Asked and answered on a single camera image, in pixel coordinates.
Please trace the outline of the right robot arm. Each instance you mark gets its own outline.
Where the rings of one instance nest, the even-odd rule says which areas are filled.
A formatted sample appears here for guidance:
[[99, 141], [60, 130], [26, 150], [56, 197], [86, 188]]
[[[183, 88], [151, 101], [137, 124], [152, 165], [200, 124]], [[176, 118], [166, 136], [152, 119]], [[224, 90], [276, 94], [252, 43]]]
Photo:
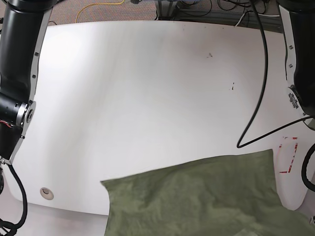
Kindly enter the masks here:
[[28, 202], [13, 168], [35, 112], [39, 57], [55, 0], [8, 0], [0, 32], [0, 164], [7, 165], [22, 193], [18, 223], [1, 220], [2, 236], [14, 236], [26, 220]]

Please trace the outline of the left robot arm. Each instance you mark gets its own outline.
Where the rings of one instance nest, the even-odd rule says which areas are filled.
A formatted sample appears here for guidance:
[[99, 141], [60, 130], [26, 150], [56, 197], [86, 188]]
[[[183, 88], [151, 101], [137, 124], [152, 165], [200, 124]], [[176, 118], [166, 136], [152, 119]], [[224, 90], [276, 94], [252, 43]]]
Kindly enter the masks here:
[[299, 122], [303, 122], [311, 130], [315, 128], [315, 2], [313, 0], [279, 0], [277, 7], [285, 42], [284, 66], [288, 97], [301, 118], [241, 144], [261, 105], [268, 75], [268, 48], [265, 32], [254, 2], [251, 1], [250, 5], [259, 25], [264, 47], [264, 76], [258, 103], [237, 142], [237, 148], [248, 146]]

